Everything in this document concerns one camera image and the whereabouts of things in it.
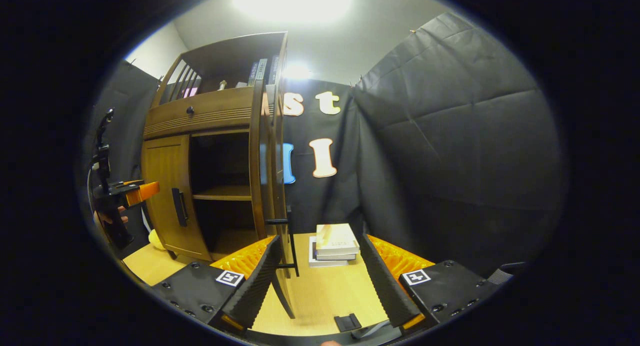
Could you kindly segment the white book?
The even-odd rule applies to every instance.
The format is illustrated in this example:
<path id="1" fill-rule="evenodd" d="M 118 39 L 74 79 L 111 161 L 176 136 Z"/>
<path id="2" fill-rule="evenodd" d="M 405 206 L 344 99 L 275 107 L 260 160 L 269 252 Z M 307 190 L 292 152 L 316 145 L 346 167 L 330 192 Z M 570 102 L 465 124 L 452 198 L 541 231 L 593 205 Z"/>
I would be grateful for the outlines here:
<path id="1" fill-rule="evenodd" d="M 347 266 L 349 260 L 318 260 L 316 257 L 316 237 L 310 236 L 308 242 L 308 265 L 309 267 L 338 267 Z"/>

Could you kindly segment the wooden drawer with black knob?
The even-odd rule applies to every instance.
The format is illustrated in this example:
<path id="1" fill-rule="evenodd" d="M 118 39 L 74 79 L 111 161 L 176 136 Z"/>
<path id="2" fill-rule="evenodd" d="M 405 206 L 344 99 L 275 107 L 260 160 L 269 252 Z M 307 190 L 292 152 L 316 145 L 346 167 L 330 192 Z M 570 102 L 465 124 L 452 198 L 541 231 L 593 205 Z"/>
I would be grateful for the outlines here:
<path id="1" fill-rule="evenodd" d="M 142 138 L 151 140 L 213 128 L 248 126 L 255 93 L 254 87 L 236 87 L 152 107 L 147 113 Z"/>

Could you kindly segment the cream cover book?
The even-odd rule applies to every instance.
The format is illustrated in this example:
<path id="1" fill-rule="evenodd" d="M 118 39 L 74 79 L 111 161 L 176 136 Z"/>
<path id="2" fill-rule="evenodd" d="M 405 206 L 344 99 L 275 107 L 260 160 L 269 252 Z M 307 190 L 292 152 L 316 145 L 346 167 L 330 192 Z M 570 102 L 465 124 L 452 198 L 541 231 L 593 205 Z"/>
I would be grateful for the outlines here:
<path id="1" fill-rule="evenodd" d="M 315 237 L 318 257 L 357 254 L 361 250 L 348 223 L 317 225 Z"/>

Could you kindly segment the wooden inner shelf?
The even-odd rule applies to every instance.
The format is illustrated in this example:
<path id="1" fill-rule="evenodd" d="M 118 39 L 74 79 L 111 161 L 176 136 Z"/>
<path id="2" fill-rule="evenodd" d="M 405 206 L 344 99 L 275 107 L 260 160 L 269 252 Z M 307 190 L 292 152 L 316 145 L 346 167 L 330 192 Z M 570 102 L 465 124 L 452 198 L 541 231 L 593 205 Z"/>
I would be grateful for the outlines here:
<path id="1" fill-rule="evenodd" d="M 210 201 L 251 201 L 251 191 L 248 185 L 215 185 L 209 189 L 194 192 L 195 200 Z"/>

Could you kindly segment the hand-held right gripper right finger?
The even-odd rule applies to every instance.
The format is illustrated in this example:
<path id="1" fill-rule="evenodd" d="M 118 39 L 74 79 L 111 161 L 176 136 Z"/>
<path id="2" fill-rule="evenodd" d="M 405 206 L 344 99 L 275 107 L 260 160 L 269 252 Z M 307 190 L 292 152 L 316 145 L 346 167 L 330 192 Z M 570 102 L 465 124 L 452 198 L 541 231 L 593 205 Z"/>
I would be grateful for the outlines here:
<path id="1" fill-rule="evenodd" d="M 363 234 L 359 248 L 391 326 L 402 332 L 448 323 L 498 290 L 458 262 L 435 264 L 372 235 Z"/>

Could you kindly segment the wooden double-door shoe cabinet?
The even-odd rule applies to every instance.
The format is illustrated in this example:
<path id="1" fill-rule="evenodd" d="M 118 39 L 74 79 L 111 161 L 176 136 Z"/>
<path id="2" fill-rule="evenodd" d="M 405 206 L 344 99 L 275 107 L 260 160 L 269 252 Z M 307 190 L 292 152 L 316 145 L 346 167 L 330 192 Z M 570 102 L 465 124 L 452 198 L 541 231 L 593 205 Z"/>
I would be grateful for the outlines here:
<path id="1" fill-rule="evenodd" d="M 178 55 L 168 69 L 167 79 L 160 83 L 150 109 L 173 100 L 217 91 L 222 80 L 227 82 L 226 89 L 235 88 L 240 81 L 248 82 L 253 62 L 268 58 L 263 80 L 269 93 L 270 112 L 282 124 L 279 129 L 282 133 L 281 167 L 284 184 L 284 94 L 281 83 L 286 61 L 287 36 L 286 32 L 270 32 L 233 37 Z M 274 55 L 279 55 L 280 58 L 277 81 L 275 85 L 267 85 Z M 250 125 L 173 135 L 188 135 L 190 138 L 192 194 L 215 185 L 250 187 L 249 129 Z M 193 204 L 212 261 L 260 241 L 254 224 L 252 201 L 210 201 L 193 198 Z"/>

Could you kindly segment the wooden shoe cabinet door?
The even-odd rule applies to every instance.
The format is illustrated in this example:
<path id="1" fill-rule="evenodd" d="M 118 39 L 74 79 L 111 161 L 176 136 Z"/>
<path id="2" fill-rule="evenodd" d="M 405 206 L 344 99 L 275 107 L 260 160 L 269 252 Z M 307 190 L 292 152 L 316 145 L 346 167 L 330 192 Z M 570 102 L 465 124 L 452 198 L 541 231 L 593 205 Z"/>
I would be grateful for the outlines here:
<path id="1" fill-rule="evenodd" d="M 290 283 L 297 272 L 282 180 L 282 123 L 270 112 L 264 80 L 254 81 L 251 102 L 248 159 L 254 227 L 259 239 L 274 235 L 278 241 L 272 287 L 288 318 L 295 319 Z"/>
<path id="2" fill-rule="evenodd" d="M 141 151 L 143 179 L 158 183 L 158 193 L 146 204 L 160 243 L 173 258 L 183 255 L 212 261 L 195 214 L 190 179 L 190 137 L 146 140 Z"/>

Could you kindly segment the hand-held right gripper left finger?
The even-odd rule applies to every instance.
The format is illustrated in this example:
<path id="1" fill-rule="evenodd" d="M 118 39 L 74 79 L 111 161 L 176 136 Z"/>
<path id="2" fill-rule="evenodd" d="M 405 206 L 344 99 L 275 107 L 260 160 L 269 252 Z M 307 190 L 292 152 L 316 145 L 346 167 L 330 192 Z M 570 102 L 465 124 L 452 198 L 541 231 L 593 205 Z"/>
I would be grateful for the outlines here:
<path id="1" fill-rule="evenodd" d="M 150 291 L 202 324 L 243 333 L 253 328 L 281 255 L 281 237 L 272 235 L 215 263 L 190 262 Z"/>

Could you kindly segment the black backdrop cloth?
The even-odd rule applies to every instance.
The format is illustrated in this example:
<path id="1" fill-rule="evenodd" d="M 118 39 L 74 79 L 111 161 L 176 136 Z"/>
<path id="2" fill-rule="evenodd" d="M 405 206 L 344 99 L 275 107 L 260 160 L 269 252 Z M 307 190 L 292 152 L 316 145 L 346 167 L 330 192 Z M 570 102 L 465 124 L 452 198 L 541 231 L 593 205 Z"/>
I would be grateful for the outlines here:
<path id="1" fill-rule="evenodd" d="M 449 11 L 405 37 L 354 87 L 291 80 L 285 116 L 297 234 L 350 222 L 478 275 L 539 255 L 558 225 L 567 156 L 522 62 Z"/>

